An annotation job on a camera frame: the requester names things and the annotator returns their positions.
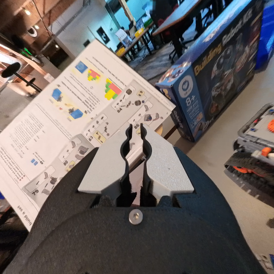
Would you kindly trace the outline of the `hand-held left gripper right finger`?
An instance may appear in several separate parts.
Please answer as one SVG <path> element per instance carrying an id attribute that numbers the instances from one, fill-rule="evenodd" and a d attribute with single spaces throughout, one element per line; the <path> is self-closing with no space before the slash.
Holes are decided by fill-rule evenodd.
<path id="1" fill-rule="evenodd" d="M 140 206 L 154 207 L 162 197 L 190 194 L 194 187 L 183 167 L 175 147 L 148 125 L 140 125 L 143 153 L 146 156 L 143 169 Z"/>

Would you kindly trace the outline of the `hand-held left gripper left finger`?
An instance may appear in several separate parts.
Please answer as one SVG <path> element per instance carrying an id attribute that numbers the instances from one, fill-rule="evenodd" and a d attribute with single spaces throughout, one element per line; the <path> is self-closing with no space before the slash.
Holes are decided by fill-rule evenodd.
<path id="1" fill-rule="evenodd" d="M 129 164 L 132 124 L 123 126 L 96 152 L 79 187 L 79 192 L 109 197 L 118 207 L 130 207 L 137 193 L 132 192 Z"/>

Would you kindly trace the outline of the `grey orange tracked toy vehicle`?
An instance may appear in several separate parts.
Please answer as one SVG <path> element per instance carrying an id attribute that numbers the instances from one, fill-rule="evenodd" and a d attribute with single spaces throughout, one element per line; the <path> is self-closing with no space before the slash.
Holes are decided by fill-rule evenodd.
<path id="1" fill-rule="evenodd" d="M 246 193 L 274 207 L 274 104 L 264 105 L 238 131 L 224 173 Z"/>

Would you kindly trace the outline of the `blue plastic bin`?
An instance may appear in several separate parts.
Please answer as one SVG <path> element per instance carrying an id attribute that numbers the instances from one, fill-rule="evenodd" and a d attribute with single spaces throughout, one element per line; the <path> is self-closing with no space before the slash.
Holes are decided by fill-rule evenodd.
<path id="1" fill-rule="evenodd" d="M 265 1 L 255 71 L 267 68 L 274 53 L 274 1 Z"/>

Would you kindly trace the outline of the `white instruction booklet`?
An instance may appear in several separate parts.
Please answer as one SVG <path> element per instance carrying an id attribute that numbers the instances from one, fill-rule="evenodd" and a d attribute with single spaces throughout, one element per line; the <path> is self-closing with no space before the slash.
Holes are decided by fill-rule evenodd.
<path id="1" fill-rule="evenodd" d="M 1 132 L 0 189 L 30 231 L 47 197 L 74 166 L 132 124 L 156 130 L 175 105 L 97 39 Z"/>

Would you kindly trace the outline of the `blue cardboard box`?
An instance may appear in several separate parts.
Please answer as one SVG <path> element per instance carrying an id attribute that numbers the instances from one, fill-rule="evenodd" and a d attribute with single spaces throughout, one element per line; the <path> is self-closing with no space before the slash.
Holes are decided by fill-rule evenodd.
<path id="1" fill-rule="evenodd" d="M 253 78 L 264 5 L 232 1 L 155 84 L 183 138 L 197 141 Z"/>

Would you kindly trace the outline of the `long wooden table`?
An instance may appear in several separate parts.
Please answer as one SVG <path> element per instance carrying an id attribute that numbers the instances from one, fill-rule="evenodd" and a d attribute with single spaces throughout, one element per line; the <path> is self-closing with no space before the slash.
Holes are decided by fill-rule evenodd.
<path id="1" fill-rule="evenodd" d="M 183 48 L 187 49 L 187 43 L 195 41 L 206 29 L 203 25 L 202 10 L 209 9 L 209 16 L 213 15 L 216 19 L 223 9 L 223 5 L 217 0 L 193 0 L 183 1 L 152 33 L 153 36 L 160 35 L 165 31 L 170 33 L 171 41 L 178 58 L 183 54 Z M 176 29 L 180 26 L 183 28 L 183 34 L 192 25 L 193 20 L 196 20 L 196 35 L 194 39 L 184 40 L 181 42 L 180 36 L 176 34 Z"/>
<path id="2" fill-rule="evenodd" d="M 132 39 L 132 42 L 128 45 L 128 46 L 121 46 L 118 47 L 117 50 L 115 51 L 115 54 L 118 57 L 125 57 L 129 52 L 133 53 L 135 47 L 137 48 L 137 45 L 139 45 L 139 43 L 143 43 L 143 45 L 145 46 L 145 49 L 147 49 L 149 55 L 152 55 L 152 52 L 155 51 L 157 49 L 155 43 L 153 42 L 153 38 L 152 38 L 152 29 L 155 26 L 154 22 L 152 21 L 149 25 L 147 25 L 147 27 L 144 29 L 144 32 L 142 34 L 141 37 L 139 37 L 139 39 L 135 38 L 135 35 Z"/>

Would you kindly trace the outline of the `black round stand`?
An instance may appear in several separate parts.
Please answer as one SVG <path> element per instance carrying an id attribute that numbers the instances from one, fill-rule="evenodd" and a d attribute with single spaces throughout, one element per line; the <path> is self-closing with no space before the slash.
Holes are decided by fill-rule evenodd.
<path id="1" fill-rule="evenodd" d="M 32 87 L 36 92 L 40 93 L 42 92 L 42 89 L 39 88 L 36 84 L 35 84 L 35 80 L 36 78 L 33 77 L 31 80 L 26 80 L 25 78 L 23 78 L 19 73 L 20 69 L 20 64 L 18 62 L 10 64 L 5 70 L 3 70 L 3 72 L 1 73 L 2 78 L 9 78 L 12 76 L 16 76 L 17 78 L 21 79 L 23 82 L 26 83 L 26 87 L 30 86 Z"/>

